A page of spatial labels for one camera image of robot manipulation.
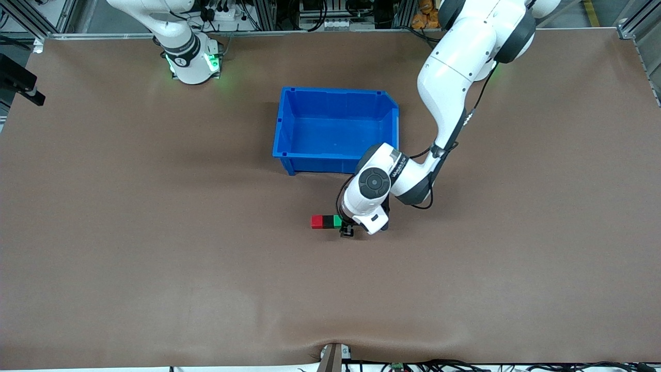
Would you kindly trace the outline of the blue plastic storage bin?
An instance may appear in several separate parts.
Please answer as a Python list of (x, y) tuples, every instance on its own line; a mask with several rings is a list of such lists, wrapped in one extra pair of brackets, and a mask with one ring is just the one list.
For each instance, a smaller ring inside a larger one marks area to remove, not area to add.
[(285, 86), (272, 157), (290, 176), (352, 174), (370, 146), (399, 147), (399, 116), (386, 91)]

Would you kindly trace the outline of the white power strip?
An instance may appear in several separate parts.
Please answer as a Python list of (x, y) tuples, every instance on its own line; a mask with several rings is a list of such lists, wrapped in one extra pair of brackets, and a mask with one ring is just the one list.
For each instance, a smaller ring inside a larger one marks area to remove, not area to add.
[(208, 21), (216, 22), (234, 22), (243, 19), (244, 13), (238, 8), (236, 3), (220, 3), (215, 6), (208, 6), (204, 14)]

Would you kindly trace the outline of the orange snack bags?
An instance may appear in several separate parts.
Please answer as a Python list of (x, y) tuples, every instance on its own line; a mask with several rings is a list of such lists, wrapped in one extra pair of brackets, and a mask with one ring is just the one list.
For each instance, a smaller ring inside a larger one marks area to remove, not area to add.
[(416, 0), (417, 9), (410, 27), (415, 30), (440, 29), (437, 2), (438, 0)]

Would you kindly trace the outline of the aluminium frame post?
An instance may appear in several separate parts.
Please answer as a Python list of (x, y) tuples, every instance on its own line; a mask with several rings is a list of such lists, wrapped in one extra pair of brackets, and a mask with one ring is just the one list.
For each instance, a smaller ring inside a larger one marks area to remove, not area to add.
[(627, 0), (616, 26), (621, 40), (643, 37), (661, 24), (661, 0)]
[(80, 0), (0, 0), (0, 14), (6, 14), (13, 23), (1, 27), (3, 32), (25, 30), (44, 38), (63, 33)]

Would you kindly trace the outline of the aluminium table edge rail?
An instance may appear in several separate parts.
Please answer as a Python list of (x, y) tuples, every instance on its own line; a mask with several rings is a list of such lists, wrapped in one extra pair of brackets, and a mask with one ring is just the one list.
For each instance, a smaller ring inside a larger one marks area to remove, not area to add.
[[(231, 32), (216, 32), (210, 33), (212, 36), (233, 36), (233, 37), (253, 37), (253, 36), (287, 36), (287, 35), (395, 35), (404, 33), (412, 35), (413, 32), (408, 29), (359, 29), (350, 31), (315, 31), (307, 32), (304, 30), (299, 31), (271, 31), (271, 32), (258, 32), (258, 31), (231, 31)], [(50, 34), (45, 39), (51, 40), (139, 40), (151, 39), (152, 33), (60, 33)]]

